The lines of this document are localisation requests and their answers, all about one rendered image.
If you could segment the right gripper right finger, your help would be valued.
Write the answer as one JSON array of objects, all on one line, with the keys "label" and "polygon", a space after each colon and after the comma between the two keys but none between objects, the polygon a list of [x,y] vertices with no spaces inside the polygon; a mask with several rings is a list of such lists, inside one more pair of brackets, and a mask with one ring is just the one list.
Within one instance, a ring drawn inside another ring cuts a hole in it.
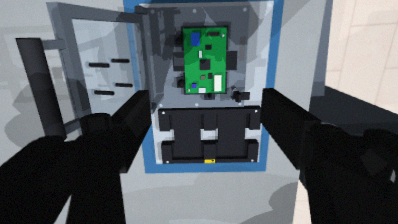
[{"label": "right gripper right finger", "polygon": [[263,88],[260,122],[295,169],[305,170],[311,224],[398,224],[397,134],[350,135],[274,88]]}]

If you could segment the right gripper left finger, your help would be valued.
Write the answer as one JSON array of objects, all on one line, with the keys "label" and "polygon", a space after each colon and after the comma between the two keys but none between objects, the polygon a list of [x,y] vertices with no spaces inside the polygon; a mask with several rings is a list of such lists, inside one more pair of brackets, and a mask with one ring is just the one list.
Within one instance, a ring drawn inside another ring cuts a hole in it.
[{"label": "right gripper left finger", "polygon": [[0,166],[0,224],[54,224],[70,195],[65,224],[126,224],[120,174],[152,124],[149,90],[79,122],[75,140],[40,137]]}]

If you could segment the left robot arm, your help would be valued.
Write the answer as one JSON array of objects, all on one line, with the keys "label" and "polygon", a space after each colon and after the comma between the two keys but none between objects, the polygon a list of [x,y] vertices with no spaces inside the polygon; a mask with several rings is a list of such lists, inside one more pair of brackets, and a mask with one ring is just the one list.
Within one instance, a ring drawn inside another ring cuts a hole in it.
[{"label": "left robot arm", "polygon": [[395,171],[394,170],[393,170],[393,173],[392,173],[392,176],[391,176],[390,180],[394,183],[394,180],[395,180]]}]

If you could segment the green circuit board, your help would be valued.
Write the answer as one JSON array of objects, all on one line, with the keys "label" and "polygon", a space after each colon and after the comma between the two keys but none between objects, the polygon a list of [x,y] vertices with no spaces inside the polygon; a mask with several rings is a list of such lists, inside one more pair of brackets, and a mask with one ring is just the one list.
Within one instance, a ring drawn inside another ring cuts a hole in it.
[{"label": "green circuit board", "polygon": [[227,28],[183,29],[186,93],[225,93],[226,35]]}]

